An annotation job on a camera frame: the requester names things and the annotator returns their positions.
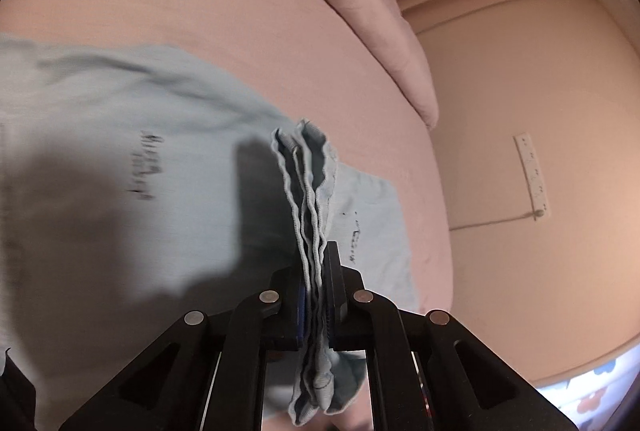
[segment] light blue cloth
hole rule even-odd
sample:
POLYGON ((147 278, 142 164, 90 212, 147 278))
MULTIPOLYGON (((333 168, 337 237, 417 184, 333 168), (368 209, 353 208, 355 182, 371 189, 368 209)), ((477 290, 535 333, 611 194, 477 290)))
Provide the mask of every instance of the light blue cloth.
MULTIPOLYGON (((180 315, 233 308, 296 255, 270 150, 274 130, 293 137, 296 126, 181 50, 0 36, 0 124, 0 325, 4 347, 38 390, 41 431, 57 429, 180 315)), ((313 160, 302 157, 300 172, 311 169, 305 157, 313 160)), ((338 241, 343 263, 368 288, 414 309, 393 187, 335 165, 330 210, 316 211, 324 239, 338 241)), ((316 263, 321 246, 310 249, 316 263)), ((329 359, 329 372, 340 371, 340 357, 329 359)), ((297 361, 269 365, 265 417, 291 401, 297 361)), ((363 374, 334 383, 317 406, 338 411, 363 374)))
MULTIPOLYGON (((322 257, 335 214, 332 200, 338 173, 337 154, 324 134, 307 121, 301 122, 292 135, 277 130, 271 148, 278 157, 303 257, 305 338, 289 404, 292 421, 303 425, 318 409, 335 414, 350 404, 364 380, 366 356, 362 352, 332 350, 324 317, 322 257)), ((354 170, 344 168, 343 172, 354 170)))

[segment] light blue towel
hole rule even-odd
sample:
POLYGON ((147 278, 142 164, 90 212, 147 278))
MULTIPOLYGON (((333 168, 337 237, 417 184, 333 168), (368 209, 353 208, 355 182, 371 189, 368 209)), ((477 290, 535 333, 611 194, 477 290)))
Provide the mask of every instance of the light blue towel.
MULTIPOLYGON (((322 285, 322 257, 334 221, 337 154, 325 135, 308 121, 293 134, 277 130, 271 143, 284 177, 298 249, 303 257, 306 325, 298 357, 289 415, 296 425, 307 423, 321 409, 343 411, 357 394, 366 374, 363 352, 329 348, 322 285)), ((357 173, 344 167, 342 173, 357 173)))
MULTIPOLYGON (((236 78, 181 50, 0 36, 0 124, 0 326, 38 390, 41 431, 57 429, 181 314, 233 308, 296 255, 270 144, 277 129, 302 132, 236 78)), ((294 166, 309 183, 302 216, 316 230, 306 234, 306 261, 317 266, 321 241, 335 239, 367 287, 414 309, 393 187, 337 160, 333 192, 329 183, 314 187, 311 146, 294 166)), ((312 320, 320 332, 322 318, 312 320)), ((293 415, 298 422, 318 408, 339 411, 364 374, 358 366, 342 375, 342 364, 348 371, 362 361, 315 349, 329 354, 321 373, 337 380, 331 396, 310 388, 316 400, 293 415)), ((287 355, 269 365, 265 417, 292 400, 297 363, 287 355)), ((317 361, 307 364, 317 380, 317 361)))

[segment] pink bed sheet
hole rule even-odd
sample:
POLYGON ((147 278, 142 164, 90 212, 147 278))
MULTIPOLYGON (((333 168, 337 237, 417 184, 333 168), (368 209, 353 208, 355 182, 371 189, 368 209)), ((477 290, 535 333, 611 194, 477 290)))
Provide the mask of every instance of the pink bed sheet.
MULTIPOLYGON (((341 160, 396 186, 420 307, 450 307, 449 233, 428 128, 325 0, 2 0, 0 30, 47 42, 177 45, 237 75, 291 118, 313 120, 341 160)), ((335 422, 368 429, 368 403, 363 390, 335 422)), ((285 429, 287 418, 263 428, 285 429)))

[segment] beige wall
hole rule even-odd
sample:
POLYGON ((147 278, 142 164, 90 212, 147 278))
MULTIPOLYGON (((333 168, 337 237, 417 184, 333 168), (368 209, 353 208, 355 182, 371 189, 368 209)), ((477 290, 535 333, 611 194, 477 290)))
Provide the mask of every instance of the beige wall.
POLYGON ((527 131, 551 217, 452 233, 453 313, 531 382, 640 334, 640 61, 597 0, 515 0, 420 35, 452 226, 530 210, 527 131))

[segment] metal pin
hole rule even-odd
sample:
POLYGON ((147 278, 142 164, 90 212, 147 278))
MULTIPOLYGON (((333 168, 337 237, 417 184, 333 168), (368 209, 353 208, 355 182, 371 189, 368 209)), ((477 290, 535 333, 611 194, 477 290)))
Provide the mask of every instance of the metal pin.
POLYGON ((278 299, 280 299, 280 296, 276 290, 265 290, 260 294, 260 301, 263 303, 274 303, 278 299))
POLYGON ((451 318, 449 317, 449 314, 447 314, 446 312, 443 312, 442 310, 435 310, 431 312, 431 314, 429 315, 429 318, 431 319, 431 322, 433 324, 440 325, 440 326, 446 325, 451 320, 451 318))
POLYGON ((187 315, 184 316, 184 322, 187 323, 189 326, 199 325, 203 321, 204 321, 204 314, 202 312, 198 312, 197 310, 194 310, 193 312, 189 312, 187 315))
POLYGON ((373 294, 368 290, 358 290, 353 293, 353 299, 358 303, 370 303, 373 300, 373 294))

